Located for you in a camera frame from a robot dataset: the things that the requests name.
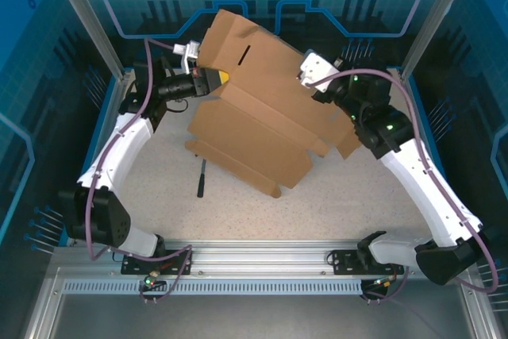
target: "cardboard flap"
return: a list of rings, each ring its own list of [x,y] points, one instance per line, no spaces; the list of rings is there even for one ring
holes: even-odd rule
[[[361,142],[354,132],[351,132],[347,139],[344,139],[338,146],[337,150],[341,154],[342,158],[347,159],[351,154],[355,152],[357,148],[361,146]]]
[[[224,155],[288,188],[312,168],[305,149],[222,99],[202,102],[188,130]]]
[[[256,23],[244,17],[219,10],[199,48],[198,66],[231,74],[259,28]]]
[[[254,98],[249,93],[235,86],[232,81],[228,81],[216,89],[213,94],[221,97],[231,105],[240,107],[244,113],[249,114],[290,141],[314,152],[320,157],[324,157],[330,150],[330,146],[319,139],[316,134],[301,127],[259,99]]]
[[[303,87],[296,78],[301,62],[301,53],[259,30],[254,33],[241,64],[230,73],[230,81],[265,106],[336,146],[341,132],[352,129],[352,123],[344,125],[334,118],[337,106],[311,98],[315,90]]]
[[[202,141],[187,141],[185,142],[185,148],[231,172],[236,177],[249,183],[261,192],[270,195],[272,198],[280,198],[282,192],[276,182],[252,170],[238,160],[225,155],[209,144]]]

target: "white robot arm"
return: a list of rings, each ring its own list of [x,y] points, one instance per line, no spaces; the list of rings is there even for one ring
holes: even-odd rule
[[[436,168],[418,126],[389,105],[391,77],[386,66],[371,58],[357,60],[354,67],[341,59],[332,65],[309,51],[298,78],[303,86],[315,87],[314,100],[334,102],[351,118],[361,143],[397,177],[430,228],[432,237],[374,233],[359,245],[359,250],[368,247],[361,257],[374,264],[420,268],[442,285],[488,252],[485,244],[491,232],[483,229]]]
[[[137,154],[165,115],[166,102],[201,97],[220,86],[218,71],[190,68],[188,61],[197,58],[198,47],[199,43],[195,41],[173,47],[173,52],[182,56],[182,74],[176,75],[164,57],[153,63],[150,75],[146,61],[141,59],[134,63],[136,92],[127,94],[122,102],[114,131],[105,147],[80,176],[77,187],[60,192],[70,237],[86,239],[89,229],[89,237],[95,243],[144,258],[165,254],[164,239],[134,226],[119,200],[119,194]],[[151,87],[146,83],[150,76]],[[93,198],[90,209],[89,197]]]

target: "white speckled table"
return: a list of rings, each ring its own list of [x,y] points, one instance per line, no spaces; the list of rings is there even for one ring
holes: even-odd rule
[[[398,180],[365,148],[347,160],[336,150],[314,156],[310,173],[294,189],[283,188],[279,199],[207,163],[205,196],[197,198],[202,159],[184,143],[199,102],[166,115],[127,176],[121,200],[140,228],[167,239],[347,239],[380,229],[429,234]]]

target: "black mounting plate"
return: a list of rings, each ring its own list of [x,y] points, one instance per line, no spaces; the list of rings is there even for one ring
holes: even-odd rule
[[[176,250],[166,250],[166,256],[177,252]],[[154,270],[158,270],[161,275],[178,275],[182,263],[185,260],[187,251],[180,253],[179,256],[170,258],[166,261],[148,262],[141,261],[130,256],[124,256],[120,273],[123,275],[148,275]],[[191,273],[192,253],[189,256],[188,265],[183,269],[182,275]]]
[[[358,259],[357,251],[333,250],[326,257],[328,265],[333,267],[334,275],[397,275],[404,274],[404,267],[391,264],[372,264],[365,269]]]

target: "purple cable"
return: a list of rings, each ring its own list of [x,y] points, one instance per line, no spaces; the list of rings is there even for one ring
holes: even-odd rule
[[[375,292],[372,292],[372,291],[368,291],[367,294],[370,294],[370,295],[374,295],[375,297],[378,297],[378,301],[379,302],[383,302],[383,301],[387,301],[388,298],[384,298],[384,296],[382,294],[379,294],[379,293],[375,293]],[[366,300],[367,302],[369,301],[366,297],[364,297],[363,295],[361,296],[364,300]],[[404,308],[404,309],[407,309],[409,311],[411,311],[414,315],[416,315],[417,317],[420,318],[420,320],[427,326],[429,327],[429,329],[431,329],[438,337],[442,337],[443,339],[445,339],[445,337],[439,332],[437,331],[431,324],[430,322],[423,316],[421,315],[418,311],[416,311],[411,305],[408,305],[406,303],[402,303],[400,301],[398,301],[397,299],[391,299],[391,302],[393,303],[396,303],[397,305],[399,305],[400,307]]]
[[[406,267],[406,272],[404,273],[404,277],[402,278],[402,282],[400,283],[400,286],[397,287],[397,290],[394,291],[393,293],[391,293],[390,295],[388,295],[387,297],[386,296],[383,296],[383,299],[380,299],[379,302],[386,302],[386,301],[390,301],[392,300],[394,297],[396,297],[398,295],[398,293],[401,292],[401,290],[404,288],[404,286],[406,285],[407,283],[407,280],[409,279],[410,277],[410,267],[407,266]]]
[[[102,152],[101,156],[99,157],[97,168],[95,168],[94,176],[92,177],[90,190],[88,191],[87,196],[87,204],[85,207],[85,236],[87,239],[87,248],[88,248],[88,254],[90,255],[90,258],[95,261],[97,260],[104,252],[108,249],[113,250],[114,252],[117,252],[119,254],[123,254],[126,256],[132,256],[134,258],[137,258],[138,260],[148,261],[148,262],[158,262],[158,261],[164,261],[169,260],[170,258],[173,258],[175,256],[179,256],[181,253],[183,253],[186,250],[189,250],[192,248],[191,245],[188,245],[187,247],[180,249],[178,252],[174,252],[170,255],[159,257],[159,258],[152,258],[152,257],[145,257],[145,256],[138,256],[136,254],[128,253],[123,250],[117,249],[117,248],[111,248],[111,247],[104,247],[102,248],[96,255],[94,254],[94,249],[92,247],[92,233],[91,233],[91,210],[92,210],[92,203],[94,200],[94,193],[95,193],[95,187],[97,186],[97,182],[100,178],[100,173],[102,171],[102,165],[106,161],[106,157],[110,153],[111,149],[113,148],[114,144],[118,141],[118,139],[123,135],[125,131],[127,131],[133,124],[136,122],[136,120],[143,114],[144,110],[146,109],[148,102],[150,101],[150,95],[152,94],[152,88],[153,88],[153,67],[152,67],[152,53],[150,52],[150,45],[148,41],[154,41],[152,39],[144,39],[144,49],[146,50],[146,57],[147,57],[147,63],[148,63],[148,89],[147,94],[144,97],[143,104],[141,105],[141,108],[138,110],[136,115],[127,122],[127,124],[122,127],[118,133],[111,139],[111,141],[108,143],[106,148],[104,148],[104,151]],[[158,45],[163,46],[164,48],[172,49],[172,46],[166,45],[163,43],[156,42]]]
[[[466,281],[464,281],[461,278],[456,278],[458,282],[462,283],[464,286],[470,287],[472,290],[475,291],[481,291],[483,293],[492,293],[494,292],[499,285],[499,277],[498,273],[496,272],[494,259],[492,258],[492,255],[489,252],[489,249],[485,245],[485,243],[482,240],[482,237],[479,236],[479,234],[473,229],[469,221],[466,219],[462,211],[460,211],[460,208],[453,202],[452,198],[448,194],[448,192],[445,190],[445,188],[441,185],[437,177],[434,175],[433,170],[430,168],[430,164],[425,158],[425,154],[423,152],[423,144],[421,142],[421,136],[420,136],[420,129],[418,127],[417,122],[417,116],[416,112],[413,107],[413,103],[411,102],[411,98],[408,95],[406,89],[402,86],[402,84],[389,75],[388,73],[384,71],[377,71],[375,69],[351,69],[348,71],[341,71],[339,73],[334,73],[332,75],[329,75],[328,77],[325,77],[324,79],[320,79],[319,81],[315,83],[311,83],[309,85],[306,85],[307,87],[317,87],[323,83],[326,83],[332,79],[338,79],[340,77],[345,77],[347,75],[377,75],[378,77],[382,77],[384,79],[387,79],[388,81],[395,84],[395,86],[400,90],[402,95],[404,96],[404,99],[406,100],[407,109],[410,112],[410,119],[411,123],[413,124],[413,130],[414,130],[414,138],[416,142],[416,148],[418,151],[418,155],[420,156],[420,160],[423,163],[424,169],[429,174],[431,180],[436,185],[436,188],[439,190],[439,192],[443,195],[444,199],[448,202],[448,204],[452,207],[453,211],[457,215],[457,217],[460,219],[460,221],[464,224],[466,229],[469,231],[469,233],[475,238],[476,242],[478,243],[478,246],[482,249],[482,253],[487,259],[487,263],[489,264],[489,268],[492,272],[492,284],[490,287],[478,287],[476,285],[472,285]]]
[[[150,299],[150,298],[147,298],[144,294],[143,294],[143,291],[140,290],[140,297],[142,299],[145,300],[145,302],[148,302],[148,301],[151,301],[151,302],[154,302],[154,303],[157,303],[159,302],[160,300],[166,298],[169,296],[169,294],[171,294],[173,292],[173,290],[175,289],[176,285],[178,284],[178,281],[180,281],[180,277],[182,276],[183,274],[183,269],[185,268],[185,266],[187,265],[187,261],[189,260],[189,257],[191,256],[191,249],[192,249],[192,245],[188,245],[186,246],[185,248],[179,250],[179,252],[183,252],[185,250],[187,250],[187,255],[185,256],[185,260],[183,260],[183,264],[182,264],[182,267],[180,268],[179,272],[178,272],[178,275],[176,276],[175,278],[175,281],[173,282],[173,284],[171,285],[171,287],[169,288],[169,290],[166,291],[165,294],[161,295],[159,298],[153,298],[153,299]]]
[[[152,38],[148,38],[147,39],[149,42],[151,42],[152,44],[155,44],[155,45],[159,45],[160,47],[162,48],[166,48],[166,49],[169,49],[170,51],[172,51],[173,49],[175,49],[175,47],[173,45],[168,45],[168,44],[165,44],[165,43],[161,43],[160,41],[157,41],[157,40],[153,40]]]

